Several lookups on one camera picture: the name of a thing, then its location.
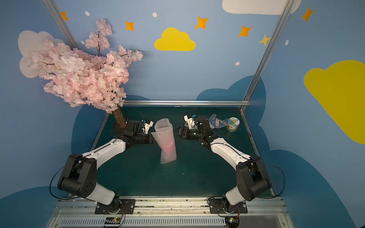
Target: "metal rail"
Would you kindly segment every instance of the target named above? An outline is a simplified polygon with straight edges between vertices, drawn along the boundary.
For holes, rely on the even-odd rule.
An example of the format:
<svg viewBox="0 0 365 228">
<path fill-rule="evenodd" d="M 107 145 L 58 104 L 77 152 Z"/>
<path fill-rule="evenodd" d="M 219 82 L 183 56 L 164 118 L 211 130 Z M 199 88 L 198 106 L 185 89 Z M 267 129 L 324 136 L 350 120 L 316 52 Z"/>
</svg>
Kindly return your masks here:
<svg viewBox="0 0 365 228">
<path fill-rule="evenodd" d="M 276 23 L 273 33 L 271 35 L 269 44 L 267 45 L 267 47 L 265 49 L 262 59 L 260 60 L 257 70 L 250 82 L 249 87 L 247 88 L 247 91 L 245 93 L 245 96 L 243 97 L 243 100 L 245 100 L 245 101 L 250 100 L 253 90 L 255 89 L 255 87 L 265 69 L 265 66 L 266 66 L 267 62 L 269 61 L 270 56 L 276 46 L 276 43 L 279 40 L 279 37 L 280 37 L 281 33 L 283 32 L 285 25 L 287 24 L 287 21 L 290 16 L 290 10 L 293 6 L 294 1 L 295 0 L 288 0 L 286 2 L 285 7 L 279 17 L 279 20 Z"/>
<path fill-rule="evenodd" d="M 249 101 L 195 101 L 195 100 L 125 100 L 124 105 L 138 106 L 178 106 L 178 105 L 201 105 L 201 106 L 247 106 Z"/>
</svg>

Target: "mounting plate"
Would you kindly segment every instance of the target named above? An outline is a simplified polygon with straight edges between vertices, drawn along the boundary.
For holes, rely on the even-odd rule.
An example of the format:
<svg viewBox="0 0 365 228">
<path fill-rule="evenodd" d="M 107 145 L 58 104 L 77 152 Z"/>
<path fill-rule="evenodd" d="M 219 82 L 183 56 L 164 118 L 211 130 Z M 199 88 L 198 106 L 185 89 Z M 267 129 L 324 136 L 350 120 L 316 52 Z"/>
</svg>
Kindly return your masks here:
<svg viewBox="0 0 365 228">
<path fill-rule="evenodd" d="M 226 214 L 227 216 L 229 216 L 229 213 L 226 213 L 223 210 L 222 199 L 214 199 L 214 198 L 211 198 L 211 199 L 209 199 L 208 204 L 211 205 L 209 207 L 211 214 L 221 214 L 221 216 L 224 216 L 224 214 Z M 239 212 L 241 214 L 247 214 L 248 211 L 247 211 L 246 202 L 242 202 L 242 205 L 239 208 Z"/>
<path fill-rule="evenodd" d="M 104 205 L 101 203 L 98 203 L 95 209 L 96 215 L 121 215 L 123 214 L 122 206 L 124 206 L 125 214 L 130 215 L 133 214 L 134 211 L 134 204 L 136 202 L 135 199 L 119 199 L 120 202 L 120 210 L 118 210 L 116 213 L 110 213 L 110 206 Z"/>
</svg>

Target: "white cloud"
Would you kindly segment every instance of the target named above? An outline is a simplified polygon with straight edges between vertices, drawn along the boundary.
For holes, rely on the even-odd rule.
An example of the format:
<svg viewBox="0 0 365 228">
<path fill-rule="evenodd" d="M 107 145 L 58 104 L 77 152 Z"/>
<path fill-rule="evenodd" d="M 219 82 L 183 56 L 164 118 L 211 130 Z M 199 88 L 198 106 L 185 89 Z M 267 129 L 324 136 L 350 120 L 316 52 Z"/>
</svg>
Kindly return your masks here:
<svg viewBox="0 0 365 228">
<path fill-rule="evenodd" d="M 287 0 L 223 0 L 222 6 L 228 13 L 251 13 L 280 15 Z M 295 0 L 290 13 L 298 9 L 301 0 Z"/>
<path fill-rule="evenodd" d="M 63 43 L 60 39 L 54 39 L 47 32 L 36 33 L 33 31 L 23 31 L 18 37 L 18 46 L 23 58 L 20 60 L 19 68 L 24 76 L 27 78 L 35 78 L 39 75 L 38 70 L 29 68 L 26 64 L 26 59 L 31 56 L 31 52 L 35 51 L 40 54 L 46 54 L 48 49 L 44 48 L 42 42 L 44 39 L 49 38 L 55 45 L 58 43 Z"/>
</svg>

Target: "orange star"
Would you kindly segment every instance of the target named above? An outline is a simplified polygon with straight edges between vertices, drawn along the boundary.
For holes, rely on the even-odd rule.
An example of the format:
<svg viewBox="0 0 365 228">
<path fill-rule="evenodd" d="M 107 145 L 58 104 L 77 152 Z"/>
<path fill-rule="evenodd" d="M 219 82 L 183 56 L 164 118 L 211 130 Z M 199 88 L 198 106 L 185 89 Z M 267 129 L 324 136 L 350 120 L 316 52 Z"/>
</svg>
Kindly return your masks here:
<svg viewBox="0 0 365 228">
<path fill-rule="evenodd" d="M 133 30 L 134 31 L 134 28 L 133 28 L 134 22 L 129 23 L 126 20 L 125 20 L 125 22 L 126 22 L 126 25 L 127 25 L 127 29 L 126 30 Z"/>
<path fill-rule="evenodd" d="M 205 18 L 205 19 L 202 19 L 200 17 L 198 17 L 198 24 L 196 25 L 195 28 L 203 28 L 205 29 L 205 23 L 208 21 L 209 18 Z"/>
<path fill-rule="evenodd" d="M 62 17 L 63 17 L 65 20 L 69 21 L 69 20 L 68 20 L 68 18 L 66 17 L 66 11 L 65 11 L 65 12 L 61 12 L 61 15 L 62 15 Z"/>
<path fill-rule="evenodd" d="M 302 19 L 305 19 L 306 22 L 308 21 L 308 18 L 312 15 L 312 13 L 314 13 L 314 11 L 311 11 L 308 7 L 306 13 L 304 14 L 304 16 L 302 17 Z"/>
<path fill-rule="evenodd" d="M 238 37 L 240 36 L 245 36 L 247 37 L 249 35 L 249 31 L 251 28 L 246 28 L 245 26 L 242 26 L 242 31 L 241 33 L 238 35 Z"/>
</svg>

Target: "yellow star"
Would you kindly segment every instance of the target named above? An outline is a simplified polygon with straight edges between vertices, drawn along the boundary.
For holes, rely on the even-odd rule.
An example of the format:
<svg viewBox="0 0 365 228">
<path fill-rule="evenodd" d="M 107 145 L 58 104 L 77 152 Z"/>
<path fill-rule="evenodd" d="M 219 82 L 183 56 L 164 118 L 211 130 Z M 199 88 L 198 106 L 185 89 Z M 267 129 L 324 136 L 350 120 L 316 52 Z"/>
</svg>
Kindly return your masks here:
<svg viewBox="0 0 365 228">
<path fill-rule="evenodd" d="M 247 37 L 249 35 L 249 31 L 250 31 L 251 28 L 246 28 L 245 26 L 242 26 L 241 33 L 238 35 L 238 37 L 240 37 L 240 36 Z"/>
<path fill-rule="evenodd" d="M 62 15 L 62 17 L 63 17 L 65 20 L 69 21 L 69 20 L 68 20 L 68 18 L 66 17 L 66 11 L 65 11 L 65 12 L 61 12 L 61 15 Z"/>
<path fill-rule="evenodd" d="M 259 43 L 264 43 L 265 44 L 265 46 L 266 46 L 266 43 L 268 42 L 268 40 L 270 40 L 271 39 L 271 37 L 269 37 L 269 38 L 266 38 L 266 34 L 264 35 L 264 39 L 262 40 L 262 41 L 260 41 Z"/>
<path fill-rule="evenodd" d="M 304 16 L 302 17 L 302 19 L 305 19 L 306 22 L 308 21 L 308 18 L 312 15 L 312 13 L 314 13 L 314 11 L 311 11 L 308 7 L 306 13 L 304 14 Z"/>
<path fill-rule="evenodd" d="M 127 29 L 126 30 L 133 30 L 134 31 L 134 28 L 133 28 L 134 22 L 129 23 L 126 20 L 125 20 L 125 22 L 126 22 L 126 25 L 127 25 Z"/>
<path fill-rule="evenodd" d="M 208 21 L 209 18 L 205 18 L 205 19 L 202 19 L 200 17 L 198 17 L 198 24 L 196 25 L 195 28 L 203 28 L 205 29 L 205 23 Z"/>
</svg>

